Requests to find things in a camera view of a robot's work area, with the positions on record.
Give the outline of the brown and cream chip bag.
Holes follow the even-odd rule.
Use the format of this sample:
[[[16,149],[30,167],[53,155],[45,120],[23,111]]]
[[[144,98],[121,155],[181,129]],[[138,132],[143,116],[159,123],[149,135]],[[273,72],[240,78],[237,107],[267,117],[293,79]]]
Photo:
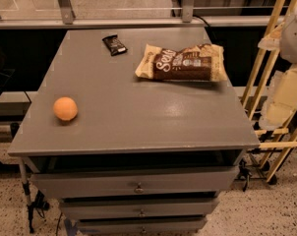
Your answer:
[[[180,51],[147,45],[135,74],[139,78],[161,81],[227,80],[223,48],[215,44],[200,44]]]

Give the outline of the grey drawer cabinet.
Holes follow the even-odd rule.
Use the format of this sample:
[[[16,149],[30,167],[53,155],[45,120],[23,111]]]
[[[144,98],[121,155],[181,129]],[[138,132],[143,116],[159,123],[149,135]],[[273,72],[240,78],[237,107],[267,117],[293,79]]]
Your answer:
[[[9,153],[33,174],[237,167],[258,139],[232,85],[225,81],[153,82],[135,71],[147,45],[180,50],[203,43],[201,28],[121,29],[127,52],[112,56],[102,30],[71,30],[13,139]],[[53,104],[71,97],[78,114],[55,116]],[[61,203],[156,199],[217,199],[214,192],[55,199]],[[122,219],[72,219],[79,222]]]

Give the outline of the small black snack bar wrapper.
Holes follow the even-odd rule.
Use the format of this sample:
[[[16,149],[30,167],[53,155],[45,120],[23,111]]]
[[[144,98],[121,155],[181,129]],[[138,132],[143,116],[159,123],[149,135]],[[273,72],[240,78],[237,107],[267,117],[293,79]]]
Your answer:
[[[127,51],[127,47],[118,39],[117,34],[109,35],[102,41],[104,42],[112,56],[123,54]]]

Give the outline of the orange ball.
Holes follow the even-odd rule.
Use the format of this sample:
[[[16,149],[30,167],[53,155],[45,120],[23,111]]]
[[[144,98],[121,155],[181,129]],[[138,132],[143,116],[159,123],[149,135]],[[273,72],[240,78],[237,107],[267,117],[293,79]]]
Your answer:
[[[78,114],[78,106],[71,97],[60,97],[53,104],[53,112],[62,121],[71,121]]]

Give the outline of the top grey drawer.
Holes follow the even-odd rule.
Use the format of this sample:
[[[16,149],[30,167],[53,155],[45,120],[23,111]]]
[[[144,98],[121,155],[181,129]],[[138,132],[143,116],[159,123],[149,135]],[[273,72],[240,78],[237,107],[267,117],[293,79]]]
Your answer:
[[[197,167],[114,172],[33,174],[30,180],[47,198],[91,198],[228,189],[238,168]]]

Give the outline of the grey drawer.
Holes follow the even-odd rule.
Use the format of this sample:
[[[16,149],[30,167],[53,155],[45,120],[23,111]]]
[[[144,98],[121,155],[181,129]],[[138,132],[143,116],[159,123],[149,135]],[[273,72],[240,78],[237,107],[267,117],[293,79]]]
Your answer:
[[[47,198],[91,198],[228,189],[238,168],[197,167],[114,172],[33,174],[30,180]]]
[[[155,216],[210,214],[218,199],[156,199],[112,202],[61,203],[61,211],[71,219],[144,218]]]
[[[205,217],[172,217],[154,219],[122,219],[79,222],[78,229],[86,234],[105,235],[119,233],[157,233],[198,231],[207,223]]]

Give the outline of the middle grey drawer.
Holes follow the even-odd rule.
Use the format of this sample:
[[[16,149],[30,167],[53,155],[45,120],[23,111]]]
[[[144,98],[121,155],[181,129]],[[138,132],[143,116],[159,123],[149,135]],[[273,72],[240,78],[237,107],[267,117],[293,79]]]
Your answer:
[[[61,211],[71,219],[144,218],[155,216],[210,214],[218,199],[156,199],[112,202],[61,203]]]

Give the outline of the bottom grey drawer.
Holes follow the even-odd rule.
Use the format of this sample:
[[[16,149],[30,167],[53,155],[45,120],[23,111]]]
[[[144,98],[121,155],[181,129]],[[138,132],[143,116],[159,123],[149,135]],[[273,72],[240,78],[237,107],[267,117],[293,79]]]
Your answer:
[[[207,223],[205,217],[172,217],[154,219],[122,219],[79,222],[78,229],[86,234],[105,235],[119,233],[157,233],[198,231]]]

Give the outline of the cream foam padded robot part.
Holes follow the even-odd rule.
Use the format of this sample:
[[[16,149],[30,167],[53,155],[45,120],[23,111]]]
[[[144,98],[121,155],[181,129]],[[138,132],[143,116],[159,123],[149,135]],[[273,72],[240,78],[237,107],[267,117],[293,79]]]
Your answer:
[[[280,57],[291,64],[285,72],[274,73],[262,108],[259,126],[273,131],[297,110],[297,8],[258,46],[268,51],[279,50]]]

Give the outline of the metal tripod leg stand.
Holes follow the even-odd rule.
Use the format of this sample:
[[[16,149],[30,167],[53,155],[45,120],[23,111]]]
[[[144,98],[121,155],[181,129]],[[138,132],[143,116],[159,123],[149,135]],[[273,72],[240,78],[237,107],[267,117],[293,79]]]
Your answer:
[[[32,226],[33,212],[36,210],[39,216],[41,218],[44,218],[45,217],[44,212],[46,210],[49,210],[50,204],[40,191],[37,192],[34,201],[31,200],[30,182],[27,176],[26,165],[22,159],[19,160],[19,168],[20,168],[20,173],[22,177],[22,186],[27,200],[29,231],[30,231],[30,234],[32,234],[34,232],[34,229]]]

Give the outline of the metal window frame rail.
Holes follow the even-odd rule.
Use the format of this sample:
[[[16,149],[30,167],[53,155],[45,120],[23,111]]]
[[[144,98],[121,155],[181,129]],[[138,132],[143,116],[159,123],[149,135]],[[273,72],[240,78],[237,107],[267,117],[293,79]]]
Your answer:
[[[0,29],[264,26],[275,0],[0,0]]]

